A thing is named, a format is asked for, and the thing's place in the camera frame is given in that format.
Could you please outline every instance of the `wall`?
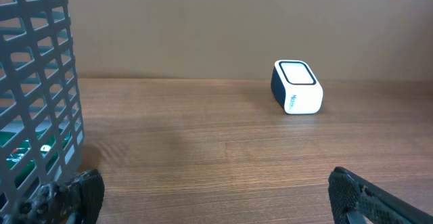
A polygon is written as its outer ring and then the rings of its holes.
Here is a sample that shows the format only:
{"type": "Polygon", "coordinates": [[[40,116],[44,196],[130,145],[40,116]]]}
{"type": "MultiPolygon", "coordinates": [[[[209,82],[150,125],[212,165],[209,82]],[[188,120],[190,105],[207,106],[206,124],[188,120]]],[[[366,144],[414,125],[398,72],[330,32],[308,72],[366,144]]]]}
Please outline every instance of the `wall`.
{"type": "Polygon", "coordinates": [[[433,80],[433,0],[70,0],[82,77],[433,80]]]}

